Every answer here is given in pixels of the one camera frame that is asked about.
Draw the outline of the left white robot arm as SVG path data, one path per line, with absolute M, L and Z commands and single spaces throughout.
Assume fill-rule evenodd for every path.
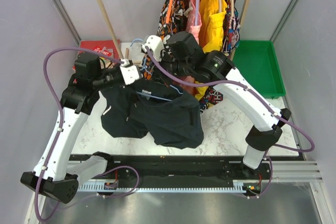
M 66 89 L 56 99 L 58 116 L 48 144 L 34 169 L 24 172 L 20 179 L 36 196 L 67 204 L 88 180 L 99 175 L 111 178 L 115 173 L 115 165 L 108 161 L 110 156 L 102 152 L 68 167 L 75 141 L 100 98 L 99 92 L 132 82 L 127 75 L 133 68 L 130 60 L 115 60 L 115 66 L 110 69 L 101 68 L 101 63 L 98 53 L 83 50 L 74 63 L 75 71 Z

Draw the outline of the blue wire hanger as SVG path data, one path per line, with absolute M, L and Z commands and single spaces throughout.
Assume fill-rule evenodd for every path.
M 131 84 L 135 92 L 145 98 L 162 102 L 170 102 L 184 93 L 184 90 L 173 84 L 173 81 L 166 77 L 153 63 L 155 59 L 151 50 L 146 47 L 147 53 L 144 53 L 140 72 L 142 78 Z

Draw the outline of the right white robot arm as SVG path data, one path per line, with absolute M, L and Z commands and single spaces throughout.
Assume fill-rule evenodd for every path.
M 245 178 L 254 178 L 265 153 L 279 141 L 284 120 L 290 119 L 291 111 L 268 103 L 223 52 L 205 52 L 186 31 L 172 35 L 166 42 L 150 36 L 147 44 L 160 70 L 168 72 L 174 80 L 192 76 L 199 84 L 204 83 L 228 97 L 252 121 L 240 172 Z

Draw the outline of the dark navy shorts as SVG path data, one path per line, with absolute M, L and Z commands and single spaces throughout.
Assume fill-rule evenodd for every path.
M 101 124 L 112 137 L 150 134 L 156 145 L 181 150 L 197 148 L 203 142 L 199 102 L 177 85 L 167 87 L 141 79 L 101 93 L 107 102 Z

